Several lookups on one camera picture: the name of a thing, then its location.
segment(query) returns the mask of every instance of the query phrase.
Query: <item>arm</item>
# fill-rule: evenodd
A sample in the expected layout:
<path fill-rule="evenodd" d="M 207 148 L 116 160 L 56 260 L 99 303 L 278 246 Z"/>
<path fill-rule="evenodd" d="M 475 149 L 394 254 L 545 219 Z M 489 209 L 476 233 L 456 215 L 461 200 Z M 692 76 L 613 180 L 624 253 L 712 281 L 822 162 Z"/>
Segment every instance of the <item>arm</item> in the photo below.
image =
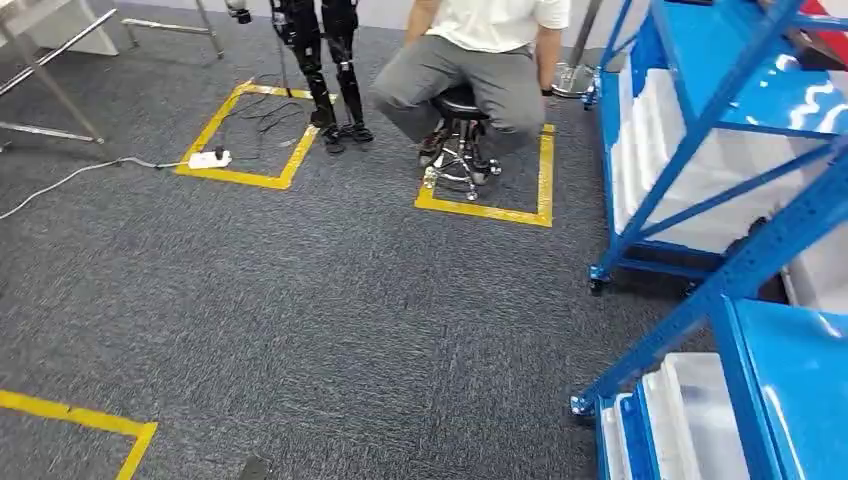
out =
<path fill-rule="evenodd" d="M 542 90 L 550 90 L 554 84 L 561 44 L 562 30 L 539 27 L 536 37 L 536 63 L 539 66 L 539 87 Z"/>
<path fill-rule="evenodd" d="M 406 26 L 405 43 L 407 45 L 427 33 L 436 17 L 436 12 L 439 11 L 440 2 L 441 0 L 415 0 Z"/>

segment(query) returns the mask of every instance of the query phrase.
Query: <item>red object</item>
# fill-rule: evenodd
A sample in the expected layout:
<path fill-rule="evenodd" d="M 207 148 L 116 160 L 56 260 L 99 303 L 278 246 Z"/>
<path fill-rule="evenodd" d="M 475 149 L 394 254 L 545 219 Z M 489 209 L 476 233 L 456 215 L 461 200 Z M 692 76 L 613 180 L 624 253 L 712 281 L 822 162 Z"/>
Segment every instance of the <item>red object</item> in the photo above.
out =
<path fill-rule="evenodd" d="M 827 10 L 825 10 L 819 0 L 807 0 L 804 6 L 801 7 L 801 12 L 807 15 L 828 15 Z M 848 36 L 842 32 L 827 32 L 823 30 L 816 33 L 834 53 L 839 55 L 843 63 L 848 64 Z"/>

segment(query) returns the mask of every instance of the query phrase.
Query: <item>white cable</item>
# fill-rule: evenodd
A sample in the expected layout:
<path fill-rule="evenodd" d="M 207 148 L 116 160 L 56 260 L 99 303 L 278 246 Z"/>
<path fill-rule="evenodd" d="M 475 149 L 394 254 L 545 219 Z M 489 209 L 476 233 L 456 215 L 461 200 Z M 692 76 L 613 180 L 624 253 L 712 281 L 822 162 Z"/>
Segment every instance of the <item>white cable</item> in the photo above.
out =
<path fill-rule="evenodd" d="M 20 205 L 18 205 L 17 207 L 13 208 L 12 210 L 10 210 L 10 211 L 8 211 L 8 212 L 4 213 L 3 215 L 0 215 L 0 220 L 5 220 L 5 219 L 7 219 L 7 218 L 11 217 L 11 216 L 12 216 L 12 215 L 14 215 L 15 213 L 17 213 L 17 212 L 18 212 L 18 210 L 20 210 L 20 209 L 24 208 L 24 207 L 25 207 L 25 206 L 26 206 L 29 202 L 31 202 L 31 201 L 32 201 L 35 197 L 37 197 L 37 196 L 39 196 L 39 195 L 41 195 L 41 194 L 47 193 L 47 192 L 49 192 L 50 190 L 53 190 L 53 189 L 54 189 L 54 188 L 56 188 L 56 187 L 61 186 L 62 184 L 64 184 L 64 183 L 65 183 L 65 182 L 67 182 L 68 180 L 70 180 L 70 179 L 72 179 L 72 178 L 76 177 L 77 175 L 79 175 L 79 174 L 80 174 L 80 173 L 82 173 L 82 172 L 87 172 L 87 171 L 89 171 L 89 170 L 97 170 L 98 168 L 109 167 L 109 166 L 116 165 L 116 164 L 118 164 L 118 163 L 123 163 L 123 162 L 132 162 L 132 163 L 135 163 L 135 164 L 137 164 L 137 165 L 141 165 L 142 167 L 147 167 L 147 168 L 170 168 L 170 167 L 176 167 L 176 166 L 178 166 L 178 165 L 185 165 L 185 164 L 187 163 L 187 162 L 178 162 L 178 163 L 162 163 L 162 164 L 155 164 L 155 163 L 145 162 L 144 160 L 140 160 L 140 159 L 135 158 L 135 157 L 125 157 L 125 158 L 119 158 L 119 159 L 117 159 L 117 160 L 112 160 L 111 162 L 100 163 L 100 164 L 97 164 L 97 165 L 89 165 L 89 166 L 87 166 L 87 167 L 80 168 L 79 170 L 77 170 L 77 171 L 75 171 L 74 173 L 72 173 L 72 174 L 68 175 L 67 177 L 63 178 L 62 180 L 59 180 L 58 182 L 54 183 L 53 185 L 50 185 L 50 186 L 49 186 L 49 187 L 47 187 L 47 188 L 43 188 L 43 189 L 41 189 L 41 190 L 39 190 L 39 191 L 37 191 L 37 192 L 33 193 L 32 195 L 30 195 L 29 197 L 27 197 L 27 198 L 26 198 L 26 200 L 24 200 L 23 202 L 21 202 L 21 204 L 20 204 Z"/>

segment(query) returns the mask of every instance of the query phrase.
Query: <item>gray pants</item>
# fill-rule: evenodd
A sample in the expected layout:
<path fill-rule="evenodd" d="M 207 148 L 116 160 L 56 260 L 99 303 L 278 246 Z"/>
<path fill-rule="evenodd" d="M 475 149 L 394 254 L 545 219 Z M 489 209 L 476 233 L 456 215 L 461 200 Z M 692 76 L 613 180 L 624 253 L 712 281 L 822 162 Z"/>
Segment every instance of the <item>gray pants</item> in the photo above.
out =
<path fill-rule="evenodd" d="M 499 157 L 534 142 L 545 108 L 529 47 L 506 53 L 465 50 L 425 35 L 405 46 L 374 82 L 377 109 L 415 142 L 433 132 L 441 116 L 429 100 L 468 82 L 477 106 L 491 118 L 481 146 Z"/>

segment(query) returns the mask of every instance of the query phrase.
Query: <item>stool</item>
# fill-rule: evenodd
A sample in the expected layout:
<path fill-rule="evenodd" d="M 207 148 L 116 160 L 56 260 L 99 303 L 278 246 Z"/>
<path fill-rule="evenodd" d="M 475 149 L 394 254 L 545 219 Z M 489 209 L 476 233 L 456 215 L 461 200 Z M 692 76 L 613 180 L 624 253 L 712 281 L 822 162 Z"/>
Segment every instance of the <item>stool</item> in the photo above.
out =
<path fill-rule="evenodd" d="M 441 128 L 447 129 L 447 140 L 442 144 L 441 152 L 422 165 L 425 167 L 424 186 L 435 188 L 440 178 L 462 183 L 468 185 L 466 198 L 473 202 L 478 198 L 477 187 L 485 184 L 490 175 L 501 174 L 497 160 L 485 161 L 480 155 L 480 137 L 486 134 L 483 122 L 489 117 L 477 108 L 470 85 L 445 90 L 431 103 L 442 115 Z M 447 148 L 449 142 L 456 143 L 455 150 Z M 448 173 L 449 168 L 457 170 L 457 166 L 460 175 Z"/>

